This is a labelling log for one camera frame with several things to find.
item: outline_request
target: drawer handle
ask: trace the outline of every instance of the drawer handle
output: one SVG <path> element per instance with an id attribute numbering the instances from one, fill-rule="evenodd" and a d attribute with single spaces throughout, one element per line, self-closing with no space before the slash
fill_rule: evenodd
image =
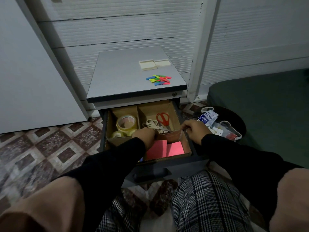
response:
<path id="1" fill-rule="evenodd" d="M 147 182 L 147 181 L 151 181 L 157 178 L 164 178 L 167 175 L 169 175 L 169 171 L 167 168 L 163 168 L 160 171 L 156 171 L 156 173 L 150 174 L 150 175 L 143 175 L 143 176 L 139 176 L 137 174 L 133 174 L 133 180 L 136 183 L 141 183 L 141 182 Z"/>

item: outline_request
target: scissors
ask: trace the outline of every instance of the scissors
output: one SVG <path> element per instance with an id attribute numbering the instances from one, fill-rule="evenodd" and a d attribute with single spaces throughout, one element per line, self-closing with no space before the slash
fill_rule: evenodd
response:
<path id="1" fill-rule="evenodd" d="M 171 130 L 170 128 L 170 116 L 167 113 L 158 113 L 157 114 L 157 120 L 160 124 L 164 125 L 168 130 Z"/>
<path id="2" fill-rule="evenodd" d="M 149 119 L 149 120 L 146 121 L 146 123 L 143 123 L 143 126 L 144 126 L 144 127 L 151 128 L 151 129 L 169 131 L 168 129 L 165 129 L 165 128 L 163 128 L 163 127 L 160 127 L 160 126 L 158 125 L 158 121 L 157 121 L 157 120 L 152 120 L 152 119 Z"/>

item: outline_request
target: pink sticky note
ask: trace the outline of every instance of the pink sticky note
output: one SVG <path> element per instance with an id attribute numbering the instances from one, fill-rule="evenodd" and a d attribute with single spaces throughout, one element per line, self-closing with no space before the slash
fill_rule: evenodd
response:
<path id="1" fill-rule="evenodd" d="M 184 154 L 181 142 L 175 142 L 167 145 L 167 157 Z"/>
<path id="2" fill-rule="evenodd" d="M 155 141 L 152 147 L 147 151 L 145 160 L 154 160 L 166 157 L 167 140 Z"/>

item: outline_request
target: gray cabinet top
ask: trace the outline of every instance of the gray cabinet top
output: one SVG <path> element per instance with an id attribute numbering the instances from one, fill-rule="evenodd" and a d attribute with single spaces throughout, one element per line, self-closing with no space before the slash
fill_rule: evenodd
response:
<path id="1" fill-rule="evenodd" d="M 168 56 L 161 47 L 143 47 L 99 53 L 87 94 L 89 103 L 187 89 L 187 84 L 170 61 L 170 66 L 142 71 L 139 61 L 163 60 Z M 147 77 L 170 76 L 170 85 L 155 86 Z"/>

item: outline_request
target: white scissors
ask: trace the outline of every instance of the white scissors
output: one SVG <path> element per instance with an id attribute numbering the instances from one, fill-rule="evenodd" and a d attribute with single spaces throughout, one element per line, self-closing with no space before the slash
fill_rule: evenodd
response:
<path id="1" fill-rule="evenodd" d="M 163 130 L 163 131 L 168 131 L 169 132 L 168 129 L 165 129 L 162 126 L 159 126 L 157 120 L 148 119 L 146 121 L 146 123 L 143 123 L 143 126 L 151 128 L 151 129 L 157 129 L 157 130 Z"/>

